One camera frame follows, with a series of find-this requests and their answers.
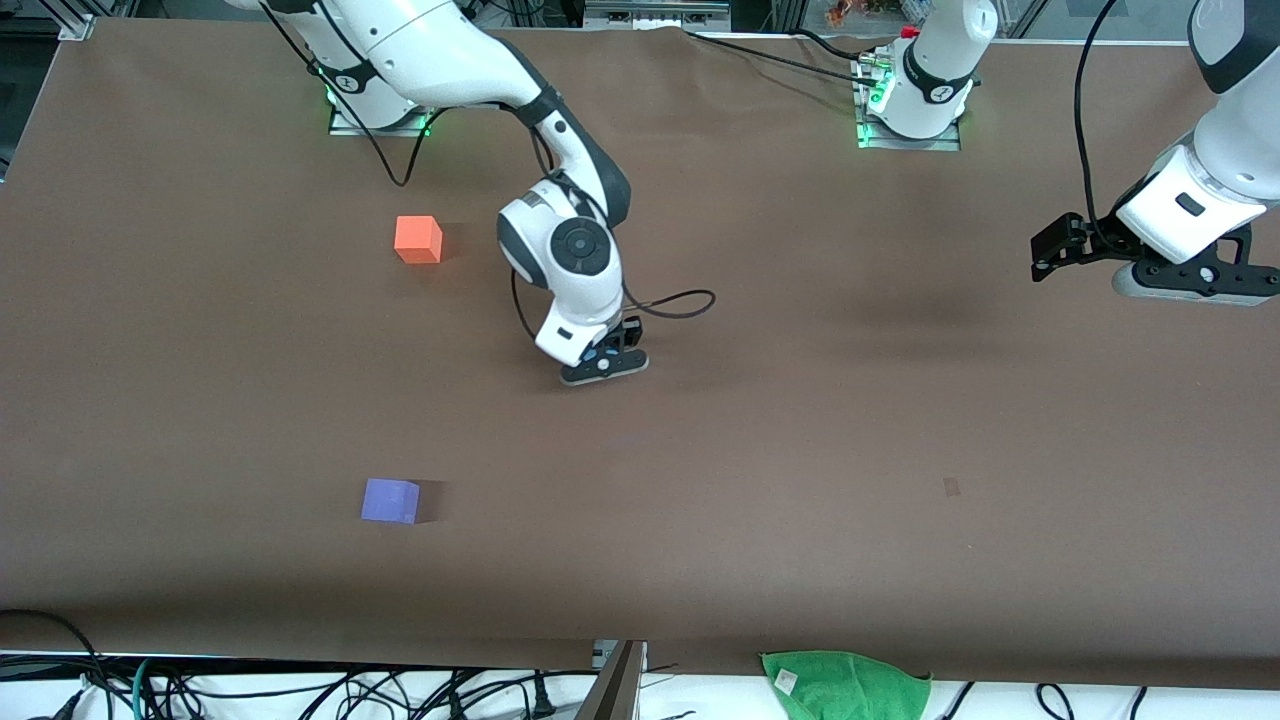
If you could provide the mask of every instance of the cable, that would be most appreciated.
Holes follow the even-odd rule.
[[[361,55],[360,50],[356,50],[356,46],[352,45],[349,40],[347,40],[347,33],[342,32],[342,28],[338,27],[338,20],[333,19],[333,14],[329,13],[329,8],[326,8],[323,1],[316,3],[316,5],[320,5],[320,12],[324,13],[324,19],[329,22],[329,27],[333,28],[333,32],[338,36],[338,40],[340,40],[342,44],[347,46],[347,50],[356,59],[364,60],[365,56]]]
[[[696,290],[686,290],[684,292],[677,292],[676,295],[668,295],[662,300],[640,302],[639,300],[635,299],[634,295],[631,295],[631,288],[627,287],[627,281],[625,279],[622,281],[622,293],[627,296],[627,301],[631,302],[632,310],[639,310],[645,315],[653,315],[654,318],[663,318],[666,320],[687,320],[690,318],[705,315],[712,307],[716,306],[716,300],[717,300],[716,292],[707,288],[696,288]],[[664,310],[654,310],[654,307],[660,307],[669,302],[684,300],[685,297],[694,297],[698,295],[707,297],[707,302],[703,304],[703,306],[696,310],[690,310],[687,313],[667,313]]]
[[[142,680],[146,678],[147,665],[151,665],[150,657],[140,662],[138,671],[133,674],[133,720],[142,720]]]
[[[525,334],[529,340],[538,340],[538,334],[534,328],[529,327],[529,319],[525,318],[525,307],[520,304],[520,292],[516,290],[516,269],[511,269],[511,301],[516,305],[516,316],[520,318],[520,327],[525,328]]]
[[[1133,705],[1129,706],[1129,720],[1138,720],[1138,708],[1142,707],[1142,701],[1147,697],[1147,685],[1138,688],[1138,694],[1133,698]]]
[[[840,47],[836,47],[835,45],[827,42],[827,40],[824,37],[822,37],[820,35],[818,35],[817,32],[805,29],[803,27],[797,27],[795,29],[788,29],[787,35],[801,35],[804,37],[808,37],[809,40],[817,42],[818,46],[822,47],[823,50],[826,50],[827,53],[831,53],[832,55],[835,55],[837,58],[844,58],[845,60],[856,61],[858,56],[860,55],[859,53],[845,53]]]
[[[315,691],[323,691],[332,685],[333,683],[325,683],[323,685],[310,685],[306,688],[293,688],[288,691],[266,691],[260,693],[206,693],[204,691],[189,689],[192,696],[207,697],[210,700],[257,700],[262,697],[280,697],[287,694],[301,694],[310,693]]]
[[[1089,50],[1093,49],[1093,41],[1097,40],[1102,23],[1116,3],[1117,0],[1107,0],[1107,4],[1098,12],[1098,18],[1093,20],[1093,27],[1089,28],[1089,35],[1084,38],[1080,65],[1075,69],[1075,143],[1080,150],[1080,169],[1084,173],[1084,204],[1089,211],[1089,224],[1096,233],[1101,233],[1101,231],[1098,229],[1098,209],[1093,201],[1093,169],[1089,167],[1089,149],[1084,141],[1084,68],[1089,63]]]
[[[753,50],[750,47],[744,47],[741,45],[733,45],[732,42],[724,42],[723,40],[717,40],[714,37],[707,37],[698,35],[696,32],[685,31],[689,37],[696,37],[703,42],[710,42],[712,45],[719,45],[721,47],[728,47],[730,50],[737,50],[739,53],[746,53],[748,55],[755,55],[756,58],[764,58],[765,60],[773,60],[774,63],[782,63],[783,65],[791,65],[792,68],[800,68],[803,70],[809,70],[812,73],[818,73],[820,76],[833,77],[851,82],[854,85],[865,85],[867,87],[874,87],[876,81],[865,77],[854,77],[846,73],[837,73],[835,70],[828,70],[826,68],[818,68],[814,65],[806,65],[804,63],[797,63],[796,60],[788,60],[787,58],[780,58],[777,55],[769,55],[768,53],[760,53],[759,50]]]
[[[483,0],[483,1],[485,5],[493,5],[494,8],[498,8],[499,10],[507,13],[513,18],[536,18],[538,15],[541,14],[543,8],[547,6],[545,0],[543,3],[539,3],[536,8],[531,8],[529,10],[516,10],[515,8],[506,8],[498,4],[498,0]]]
[[[978,683],[974,683],[973,680],[965,683],[964,687],[960,688],[960,692],[956,693],[956,698],[951,701],[951,707],[947,708],[947,714],[938,720],[955,720],[956,712],[960,712],[960,706],[964,703],[964,698],[969,696],[969,691],[972,691],[975,684]]]
[[[84,652],[88,653],[88,659],[90,659],[90,661],[93,665],[93,671],[97,674],[99,679],[102,682],[104,688],[106,688],[106,692],[108,692],[108,696],[106,696],[106,717],[108,717],[108,720],[114,720],[114,717],[115,717],[115,702],[111,700],[111,691],[110,691],[111,682],[110,682],[110,678],[108,676],[106,671],[102,669],[102,662],[99,659],[97,651],[93,650],[93,644],[88,642],[88,638],[84,637],[84,633],[82,633],[79,630],[79,628],[77,628],[76,625],[73,625],[70,620],[67,620],[65,618],[61,618],[60,615],[54,615],[52,612],[45,612],[44,610],[26,610],[26,609],[22,609],[22,607],[10,607],[10,609],[0,610],[0,618],[4,618],[4,616],[10,616],[10,618],[37,618],[40,620],[46,620],[49,623],[54,623],[55,625],[61,625],[72,635],[74,635],[76,641],[79,642],[81,647],[84,648]]]
[[[372,131],[369,129],[369,126],[366,126],[365,122],[360,119],[360,114],[356,113],[356,109],[351,106],[351,102],[347,101],[347,97],[343,95],[343,92],[338,87],[335,87],[333,82],[324,74],[324,70],[320,69],[315,58],[307,58],[307,55],[302,51],[302,49],[298,47],[298,44],[293,41],[293,37],[289,36],[288,31],[284,29],[284,26],[280,24],[280,20],[275,18],[275,14],[271,13],[271,10],[266,6],[266,4],[260,3],[260,5],[262,6],[262,10],[266,13],[268,19],[271,20],[271,24],[275,26],[275,29],[280,33],[280,37],[283,37],[285,42],[289,44],[289,47],[293,50],[293,54],[297,55],[298,59],[307,65],[307,72],[319,77],[325,83],[325,87],[329,88],[330,94],[334,97],[337,97],[339,102],[342,102],[343,109],[347,110],[347,113],[351,115],[351,119],[356,120],[356,124],[360,127],[361,132],[365,133],[365,137],[369,138],[369,142],[374,146],[374,151],[378,152],[378,159],[383,164],[383,169],[387,170],[387,177],[390,178],[392,184],[394,184],[396,187],[407,186],[410,178],[413,177],[413,168],[417,165],[417,155],[419,151],[422,149],[422,141],[426,138],[426,136],[431,135],[431,126],[435,124],[435,120],[439,119],[440,115],[443,115],[449,109],[440,108],[434,113],[431,113],[422,122],[422,129],[419,131],[417,133],[417,141],[413,142],[413,151],[410,154],[408,165],[404,168],[404,178],[403,179],[397,178],[396,172],[392,170],[390,161],[387,159],[387,154],[383,152],[381,143],[379,143],[378,138],[374,137],[374,133]],[[338,33],[339,37],[342,37],[343,42],[347,42],[347,38],[342,35],[342,31],[338,29],[338,26],[334,22],[333,15],[329,14],[329,10],[324,6],[324,3],[320,3],[319,5],[320,9],[324,12],[325,17],[329,18],[329,23],[333,27],[333,29]]]
[[[1057,693],[1057,697],[1062,698],[1062,706],[1066,707],[1066,717],[1062,717],[1050,708],[1048,702],[1044,700],[1044,688],[1051,688]],[[1075,711],[1071,710],[1071,701],[1066,700],[1066,693],[1062,692],[1062,688],[1055,685],[1053,683],[1041,683],[1036,685],[1036,700],[1041,703],[1041,710],[1047,712],[1053,720],[1075,720]]]

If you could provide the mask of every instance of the cube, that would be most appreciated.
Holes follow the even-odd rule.
[[[369,478],[360,519],[412,525],[417,521],[419,492],[420,488],[415,482]]]
[[[396,218],[396,252],[410,265],[440,261],[444,232],[431,215]]]

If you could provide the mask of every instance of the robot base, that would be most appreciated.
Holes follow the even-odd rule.
[[[429,115],[429,111],[419,108],[404,115],[404,119],[394,126],[369,128],[369,132],[376,137],[417,137],[422,132],[422,126],[426,124]],[[364,136],[365,131],[360,129],[360,126],[347,122],[347,118],[342,117],[342,113],[335,109],[329,113],[329,135],[334,137],[358,137]]]
[[[893,82],[893,58],[890,47],[877,47],[864,53],[858,60],[850,61],[854,77],[869,77],[879,81],[877,87],[854,85],[854,117],[858,120],[858,146],[879,147],[882,150],[934,150],[943,152],[960,151],[960,122],[954,120],[947,129],[927,140],[904,137],[891,131],[884,120],[867,110],[868,105],[879,100],[877,94]]]
[[[644,328],[627,318],[582,355],[576,368],[561,366],[561,382],[573,387],[631,375],[649,366],[649,355],[636,350]]]

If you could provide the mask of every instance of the label tag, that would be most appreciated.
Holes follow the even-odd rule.
[[[790,670],[778,670],[778,679],[773,680],[773,687],[778,688],[782,694],[791,697],[791,691],[796,689],[797,679],[796,674]]]

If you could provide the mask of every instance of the metal base plate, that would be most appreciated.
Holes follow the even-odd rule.
[[[417,109],[389,128],[371,129],[370,132],[376,137],[417,137],[422,132],[428,114],[428,110]],[[362,136],[365,131],[360,129],[360,126],[348,123],[347,118],[342,117],[342,113],[334,109],[329,113],[329,135],[351,137]]]

